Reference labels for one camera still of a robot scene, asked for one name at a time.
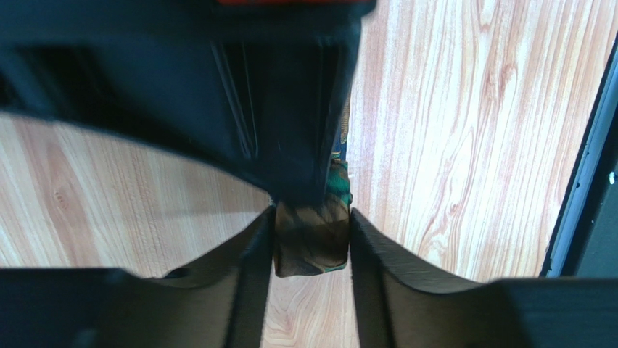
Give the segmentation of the blue brown floral tie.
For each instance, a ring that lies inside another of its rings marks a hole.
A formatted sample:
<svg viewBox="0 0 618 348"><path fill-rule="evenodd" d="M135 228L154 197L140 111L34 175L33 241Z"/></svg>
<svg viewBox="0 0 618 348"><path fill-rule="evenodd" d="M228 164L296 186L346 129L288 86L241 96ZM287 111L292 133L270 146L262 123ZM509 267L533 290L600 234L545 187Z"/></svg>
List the blue brown floral tie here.
<svg viewBox="0 0 618 348"><path fill-rule="evenodd" d="M331 152L323 202L295 207L271 198L270 205L276 209L273 263L280 278L316 276L346 267L353 201L346 161L349 119L347 100Z"/></svg>

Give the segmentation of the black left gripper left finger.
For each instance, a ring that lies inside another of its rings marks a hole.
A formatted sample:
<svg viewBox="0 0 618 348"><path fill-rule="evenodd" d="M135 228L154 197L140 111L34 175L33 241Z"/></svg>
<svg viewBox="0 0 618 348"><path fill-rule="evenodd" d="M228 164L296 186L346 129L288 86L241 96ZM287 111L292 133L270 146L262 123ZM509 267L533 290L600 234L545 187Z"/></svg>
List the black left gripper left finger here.
<svg viewBox="0 0 618 348"><path fill-rule="evenodd" d="M162 278L120 268L1 270L3 347L258 347L274 210Z"/></svg>

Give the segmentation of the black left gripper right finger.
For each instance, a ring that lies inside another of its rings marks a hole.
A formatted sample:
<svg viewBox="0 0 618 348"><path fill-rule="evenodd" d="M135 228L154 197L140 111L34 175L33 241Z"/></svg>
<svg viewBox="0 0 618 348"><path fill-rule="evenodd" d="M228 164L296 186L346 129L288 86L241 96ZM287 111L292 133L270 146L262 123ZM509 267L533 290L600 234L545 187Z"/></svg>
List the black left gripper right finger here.
<svg viewBox="0 0 618 348"><path fill-rule="evenodd" d="M477 283L382 234L358 210L350 257L362 347L615 347L617 281Z"/></svg>

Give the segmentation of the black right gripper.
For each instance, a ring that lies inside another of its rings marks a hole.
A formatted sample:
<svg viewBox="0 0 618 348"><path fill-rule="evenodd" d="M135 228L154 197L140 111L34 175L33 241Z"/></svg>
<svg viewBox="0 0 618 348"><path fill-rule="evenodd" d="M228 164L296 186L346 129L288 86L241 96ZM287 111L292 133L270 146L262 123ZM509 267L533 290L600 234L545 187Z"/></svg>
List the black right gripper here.
<svg viewBox="0 0 618 348"><path fill-rule="evenodd" d="M375 1L2 1L3 34L193 34L2 44L1 109L212 165L277 199L318 204ZM304 33L343 24L327 33Z"/></svg>

